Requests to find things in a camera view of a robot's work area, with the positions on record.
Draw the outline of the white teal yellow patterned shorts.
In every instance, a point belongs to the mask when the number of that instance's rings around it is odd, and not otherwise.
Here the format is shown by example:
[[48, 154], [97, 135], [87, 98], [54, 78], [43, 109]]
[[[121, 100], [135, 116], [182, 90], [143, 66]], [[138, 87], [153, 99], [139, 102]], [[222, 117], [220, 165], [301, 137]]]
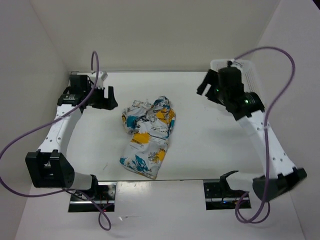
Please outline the white teal yellow patterned shorts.
[[170, 100], [166, 96], [159, 96], [153, 103], [134, 100], [122, 111], [121, 118], [131, 140], [119, 163], [128, 171], [155, 180], [168, 151], [176, 120]]

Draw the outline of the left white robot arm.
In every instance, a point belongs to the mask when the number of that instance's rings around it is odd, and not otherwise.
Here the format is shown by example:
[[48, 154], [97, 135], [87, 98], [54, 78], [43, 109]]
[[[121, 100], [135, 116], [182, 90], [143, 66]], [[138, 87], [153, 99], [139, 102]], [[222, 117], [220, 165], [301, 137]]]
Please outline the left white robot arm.
[[80, 106], [90, 90], [68, 86], [58, 99], [56, 122], [50, 127], [38, 149], [28, 152], [25, 157], [34, 187], [78, 190], [89, 200], [99, 196], [97, 177], [75, 172], [66, 157], [72, 133], [87, 106], [104, 110], [113, 110], [118, 106], [112, 86], [95, 89], [90, 98]]

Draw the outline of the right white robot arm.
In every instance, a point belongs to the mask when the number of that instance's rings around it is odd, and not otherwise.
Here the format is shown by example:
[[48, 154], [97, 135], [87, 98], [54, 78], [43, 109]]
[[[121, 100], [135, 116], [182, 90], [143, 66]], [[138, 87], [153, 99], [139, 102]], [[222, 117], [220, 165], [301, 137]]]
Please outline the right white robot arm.
[[282, 148], [265, 118], [265, 106], [259, 95], [245, 91], [239, 69], [209, 69], [196, 93], [224, 106], [249, 137], [264, 171], [252, 180], [253, 191], [260, 200], [269, 202], [307, 178], [306, 170], [297, 167]]

